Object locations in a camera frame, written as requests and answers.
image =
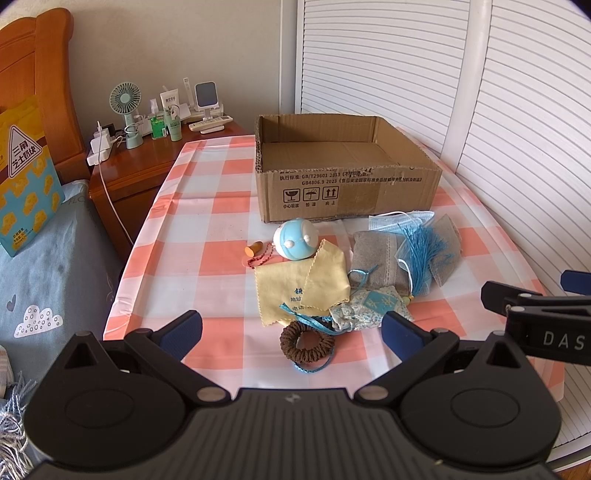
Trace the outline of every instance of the white cloud pattern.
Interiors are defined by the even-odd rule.
[[[53,315],[51,309],[41,310],[37,305],[29,305],[25,310],[22,323],[14,330],[14,338],[47,332],[64,325],[61,315]]]

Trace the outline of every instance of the orange earplug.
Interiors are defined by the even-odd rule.
[[[257,253],[259,253],[262,249],[262,242],[254,242],[252,245],[248,247],[244,247],[244,253],[249,257],[253,258]]]

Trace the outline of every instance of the yellow cleaning cloth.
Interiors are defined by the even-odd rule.
[[[345,254],[339,247],[322,240],[304,283],[301,304],[328,310],[349,301],[350,291]]]
[[[294,320],[279,308],[282,303],[304,315],[328,316],[330,307],[349,301],[345,254],[326,240],[322,240],[314,258],[256,267],[255,281],[265,326],[275,322],[286,326]]]

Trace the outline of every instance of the blue floral fabric pouch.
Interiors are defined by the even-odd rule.
[[[379,327],[386,312],[396,312],[410,321],[412,315],[394,287],[378,290],[358,289],[346,303],[330,309],[333,328],[338,332],[350,332]]]

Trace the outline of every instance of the cardboard box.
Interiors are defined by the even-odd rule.
[[[264,222],[429,210],[441,169],[377,116],[264,115],[256,186]]]

